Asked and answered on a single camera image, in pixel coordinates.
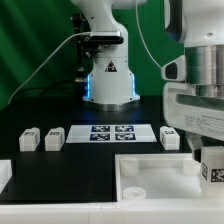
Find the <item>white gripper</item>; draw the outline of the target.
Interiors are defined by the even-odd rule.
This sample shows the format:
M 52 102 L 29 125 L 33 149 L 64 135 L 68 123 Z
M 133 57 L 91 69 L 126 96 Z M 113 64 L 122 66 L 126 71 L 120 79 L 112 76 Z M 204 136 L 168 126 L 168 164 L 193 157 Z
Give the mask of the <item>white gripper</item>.
M 199 97 L 189 84 L 168 82 L 163 111 L 169 126 L 187 131 L 186 140 L 197 162 L 201 162 L 201 136 L 224 141 L 224 99 Z

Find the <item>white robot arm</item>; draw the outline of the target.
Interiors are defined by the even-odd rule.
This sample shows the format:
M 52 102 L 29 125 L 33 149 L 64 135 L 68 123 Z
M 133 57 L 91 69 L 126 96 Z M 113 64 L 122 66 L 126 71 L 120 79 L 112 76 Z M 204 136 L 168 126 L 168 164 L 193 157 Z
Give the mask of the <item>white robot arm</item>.
M 70 0 L 86 17 L 93 69 L 84 100 L 119 109 L 139 100 L 128 67 L 128 32 L 112 14 L 147 0 Z M 204 146 L 202 138 L 224 141 L 224 0 L 163 0 L 164 28 L 184 45 L 184 54 L 161 67 L 164 118 L 184 130 L 192 157 L 224 162 L 224 147 Z

